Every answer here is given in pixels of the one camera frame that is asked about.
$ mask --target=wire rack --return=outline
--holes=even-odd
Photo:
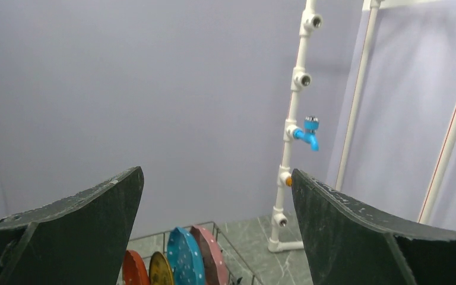
[[[224,263],[228,269],[229,273],[229,281],[228,285],[232,284],[240,284],[240,285],[264,285],[261,279],[256,275],[255,271],[251,268],[251,266],[245,261],[245,259],[241,256],[240,252],[233,246],[232,242],[228,240],[228,237],[220,230],[218,225],[213,221],[208,221],[205,223],[197,224],[198,226],[204,227],[208,229],[213,236],[216,238],[216,242],[221,247],[223,251]],[[183,227],[186,230],[190,230],[192,226]],[[169,235],[172,230],[167,230],[165,232],[155,233],[152,235],[147,235],[144,237],[139,237],[134,240],[141,240],[141,239],[161,239],[161,252],[166,254],[166,245],[167,241],[169,240]],[[151,259],[152,253],[149,256],[145,256],[142,259],[144,262],[149,265],[149,261]],[[123,280],[120,279],[118,284],[124,284]]]

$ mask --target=blue faucet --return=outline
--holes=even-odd
[[[318,151],[319,142],[315,137],[315,131],[319,128],[319,119],[314,116],[306,117],[305,122],[303,123],[303,128],[305,129],[304,131],[299,128],[294,131],[294,138],[310,144],[310,148],[313,151]]]

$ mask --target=orange valve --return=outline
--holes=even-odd
[[[150,285],[146,265],[135,251],[126,251],[123,258],[123,280],[126,285]]]
[[[289,176],[288,178],[286,178],[286,185],[288,187],[291,187],[293,185],[293,179],[291,178],[291,176]]]

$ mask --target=white pole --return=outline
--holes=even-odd
[[[282,162],[279,166],[277,176],[277,198],[272,213],[272,233],[268,240],[268,250],[280,252],[292,249],[303,249],[303,242],[280,242],[278,239],[279,230],[287,224],[287,218],[283,214],[284,193],[287,187],[291,186],[291,173],[289,160],[291,157],[291,142],[294,140],[293,130],[296,126],[296,112],[299,102],[299,93],[311,82],[311,76],[305,72],[305,61],[307,43],[312,31],[318,29],[322,24],[322,17],[315,14],[316,0],[306,0],[305,9],[302,13],[300,24],[300,45],[296,59],[296,66],[293,69],[291,83],[291,100],[289,112],[284,124],[284,149]]]
[[[343,178],[349,157],[350,144],[354,136],[354,127],[356,126],[357,113],[359,111],[359,102],[361,93],[365,83],[366,68],[368,67],[368,58],[373,43],[373,34],[375,31],[376,16],[380,9],[380,3],[383,0],[372,0],[370,3],[370,14],[368,19],[368,27],[366,28],[366,37],[361,53],[361,61],[359,64],[359,72],[357,73],[356,88],[354,89],[354,97],[352,99],[352,107],[350,109],[349,123],[347,125],[347,133],[345,142],[343,143],[343,151],[341,153],[340,168],[338,170],[337,182],[335,189],[341,191],[343,186]]]
[[[441,147],[441,152],[439,153],[438,161],[436,162],[436,167],[429,182],[429,187],[427,188],[427,195],[422,205],[422,209],[420,211],[419,223],[429,223],[429,219],[431,217],[433,207],[438,197],[441,183],[443,182],[443,176],[445,174],[445,171],[447,170],[448,162],[450,161],[450,156],[454,149],[455,142],[456,104],[454,113],[452,114],[452,118],[450,120],[450,124],[448,125],[445,141],[443,142],[443,145]]]

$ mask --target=yellow plate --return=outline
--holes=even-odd
[[[163,253],[153,253],[150,261],[151,285],[174,285],[174,274],[169,261]]]

